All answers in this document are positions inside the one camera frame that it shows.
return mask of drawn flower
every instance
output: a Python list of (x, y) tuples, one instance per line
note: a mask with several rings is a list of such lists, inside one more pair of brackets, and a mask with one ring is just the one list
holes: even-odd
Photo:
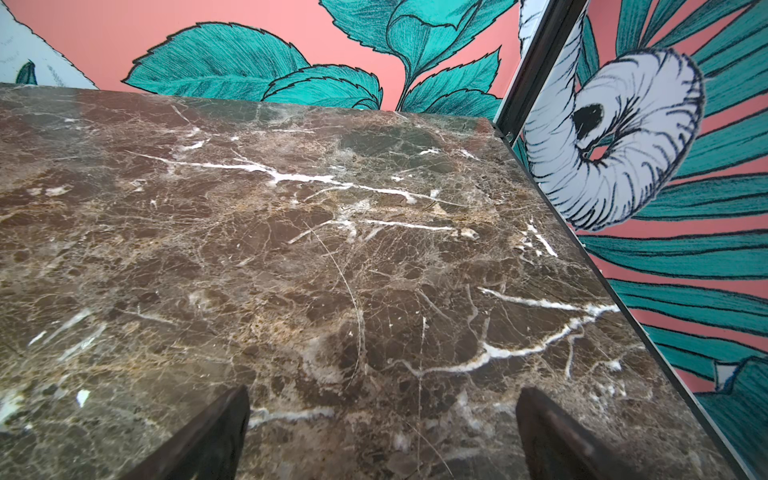
[(0, 82), (96, 88), (67, 58), (19, 22), (0, 0)]
[[(653, 228), (664, 235), (665, 222), (768, 213), (768, 174), (724, 171), (768, 155), (768, 109), (699, 134), (703, 119), (765, 92), (768, 1), (702, 2), (654, 41), (684, 3), (623, 0), (617, 59), (602, 68), (585, 18), (515, 142), (515, 152), (574, 227), (594, 231), (633, 218), (657, 222)], [(672, 49), (734, 13), (690, 58)], [(607, 149), (591, 160), (598, 146)], [(713, 230), (718, 233), (579, 239), (590, 255), (631, 272), (625, 278), (664, 277), (659, 283), (609, 279), (627, 307), (670, 317), (670, 325), (682, 320), (691, 329), (723, 329), (718, 338), (644, 327), (674, 368), (713, 383), (715, 391), (697, 394), (699, 401), (762, 478), (768, 475), (765, 415), (754, 415), (768, 411), (768, 352), (756, 345), (768, 336), (768, 300), (672, 279), (716, 280), (726, 289), (723, 282), (768, 279), (768, 230)], [(755, 341), (739, 343), (735, 335)]]

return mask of illustrated leaf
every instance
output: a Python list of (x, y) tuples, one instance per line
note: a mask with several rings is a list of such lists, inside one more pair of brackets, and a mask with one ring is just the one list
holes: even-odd
[(529, 170), (528, 168), (528, 150), (525, 149), (525, 142), (522, 138), (518, 137), (517, 140), (512, 144), (512, 151), (515, 152), (515, 155), (518, 156), (520, 161), (523, 164), (523, 167), (525, 167), (526, 170)]
[(270, 82), (308, 67), (291, 44), (268, 31), (201, 23), (134, 60), (125, 83), (158, 94), (259, 101)]
[(32, 61), (28, 61), (24, 65), (22, 65), (22, 68), (18, 71), (18, 74), (16, 75), (16, 83), (17, 84), (25, 84), (25, 85), (37, 85), (38, 79), (35, 77), (35, 64), (32, 63)]
[(584, 26), (581, 29), (581, 51), (579, 51), (576, 64), (576, 75), (578, 76), (579, 84), (586, 84), (598, 70), (600, 70), (598, 45), (594, 41), (592, 22), (588, 16), (585, 16)]
[(685, 0), (659, 0), (654, 14), (650, 17), (650, 22), (648, 22), (648, 26), (645, 28), (643, 40), (640, 42), (642, 46), (648, 45), (648, 42), (672, 18), (672, 15), (683, 6), (683, 3), (685, 3)]
[(768, 356), (768, 353), (732, 340), (698, 336), (647, 325), (643, 325), (643, 329), (657, 345), (671, 346), (706, 356), (719, 363), (738, 363), (751, 356)]
[(753, 478), (768, 478), (768, 360), (746, 359), (732, 378), (722, 392), (697, 393), (696, 398), (752, 468)]
[(747, 174), (665, 187), (632, 218), (685, 221), (764, 213), (768, 213), (768, 174)]
[(582, 235), (587, 252), (618, 266), (661, 276), (768, 278), (768, 230), (630, 239)]
[(716, 74), (768, 44), (768, 2), (761, 0), (709, 40), (693, 59), (705, 75)]
[(707, 92), (705, 116), (731, 108), (745, 100), (768, 91), (768, 36), (762, 37), (763, 47), (735, 61), (711, 78), (704, 79)]
[(467, 46), (480, 32), (490, 27), (502, 13), (512, 8), (517, 2), (518, 0), (482, 0), (467, 27), (458, 34), (458, 37), (443, 53), (424, 67), (424, 71), (437, 66), (438, 63), (452, 57), (457, 51)]
[(702, 135), (674, 178), (695, 177), (768, 155), (768, 109)]
[(375, 110), (382, 89), (375, 75), (358, 68), (315, 65), (273, 81), (264, 101)]
[(406, 96), (404, 111), (421, 113), (443, 95), (454, 91), (488, 91), (498, 70), (498, 50), (466, 65), (446, 68), (425, 78)]
[(458, 38), (480, 6), (476, 0), (443, 1), (405, 0), (392, 13), (387, 44), (405, 64), (406, 79), (425, 71)]
[(361, 45), (394, 54), (387, 45), (386, 29), (401, 0), (320, 0), (333, 24)]
[(457, 90), (435, 100), (424, 113), (486, 117), (493, 120), (501, 100), (480, 90)]
[(755, 335), (768, 335), (768, 300), (699, 286), (609, 279), (628, 308)]
[(722, 17), (734, 13), (739, 8), (743, 8), (755, 0), (707, 0), (706, 3), (694, 10), (685, 20), (680, 22), (661, 40), (653, 46), (657, 48), (667, 48), (683, 41), (686, 38), (704, 30), (706, 27), (717, 22)]
[(464, 48), (517, 0), (405, 0), (392, 13), (387, 45), (406, 66), (406, 80)]
[(711, 358), (666, 345), (656, 345), (656, 348), (674, 368), (693, 373), (711, 382), (715, 380), (715, 362)]
[(640, 46), (640, 35), (648, 17), (651, 0), (623, 0), (616, 34), (616, 56), (620, 57)]

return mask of botanical wallpaper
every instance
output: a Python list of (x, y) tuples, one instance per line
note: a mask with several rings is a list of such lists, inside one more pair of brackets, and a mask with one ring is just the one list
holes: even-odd
[(515, 143), (757, 478), (768, 478), (766, 25), (767, 0), (592, 0)]
[[(11, 11), (24, 6), (7, 3)], [(108, 80), (122, 83), (110, 85), (493, 118), (514, 71), (499, 73), (501, 62), (510, 61), (503, 52), (514, 44), (516, 66), (545, 1), (302, 5), (315, 8), (316, 27), (326, 29), (316, 43), (340, 48), (331, 37), (341, 32), (348, 51), (375, 53), (378, 65), (395, 63), (373, 72), (373, 64), (363, 68), (340, 53), (312, 63), (318, 51), (308, 54), (307, 41), (302, 48), (291, 43), (301, 40), (296, 29), (278, 35), (262, 23), (203, 15), (162, 31), (165, 41), (146, 44), (125, 35), (126, 48), (137, 53), (117, 64)], [(11, 11), (0, 5), (0, 81), (102, 83)], [(289, 7), (277, 11), (285, 25), (298, 15)], [(509, 12), (519, 17), (515, 29), (480, 41)], [(165, 20), (186, 14), (168, 13)], [(42, 27), (45, 15), (29, 18)], [(263, 23), (270, 18), (265, 14)], [(768, 0), (592, 0), (514, 146), (659, 352), (759, 478), (768, 478), (766, 25)], [(110, 55), (96, 60), (112, 61)], [(385, 81), (392, 69), (402, 80)]]

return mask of brown marble surface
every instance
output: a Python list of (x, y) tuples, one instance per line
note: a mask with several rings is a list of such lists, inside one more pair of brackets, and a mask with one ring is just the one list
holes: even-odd
[(0, 87), (0, 472), (115, 478), (226, 388), (241, 478), (527, 478), (537, 386), (720, 453), (486, 120)]

